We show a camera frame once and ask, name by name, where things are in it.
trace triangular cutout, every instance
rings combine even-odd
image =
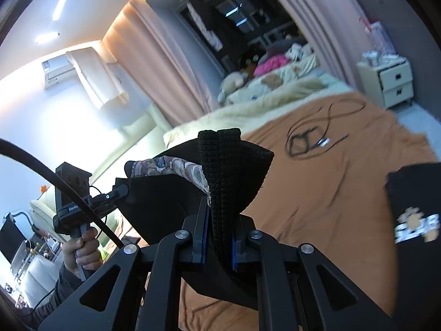
[[[332,310],[339,311],[355,305],[357,299],[323,265],[317,265],[317,272],[325,289]]]
[[[120,273],[119,266],[112,266],[98,281],[96,281],[87,292],[80,297],[80,303],[103,312],[109,301],[113,286]]]

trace pink cushion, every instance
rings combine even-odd
[[[279,67],[286,66],[289,62],[289,59],[285,55],[275,55],[264,64],[257,66],[254,71],[254,77],[263,76]]]

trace finger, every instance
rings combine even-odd
[[[99,246],[100,242],[97,239],[92,239],[91,241],[84,243],[81,249],[77,250],[77,257],[92,254]]]
[[[61,245],[63,254],[73,254],[75,250],[81,249],[84,245],[82,238],[70,239]]]
[[[87,242],[95,239],[97,235],[98,231],[94,227],[92,227],[82,235],[82,238],[84,241]]]
[[[103,266],[103,261],[102,260],[98,260],[95,261],[93,263],[84,265],[83,268],[86,270],[98,270],[101,266]]]
[[[92,254],[77,258],[77,264],[84,266],[100,260],[101,260],[101,253],[98,250],[95,250]]]

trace drawer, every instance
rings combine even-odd
[[[384,92],[384,107],[389,108],[413,97],[412,82]]]
[[[412,70],[409,62],[380,72],[380,81],[383,86],[383,91],[401,86],[410,82],[412,79]]]

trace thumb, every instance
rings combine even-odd
[[[75,250],[81,249],[84,245],[82,238],[70,239],[62,245],[63,254],[73,254]]]

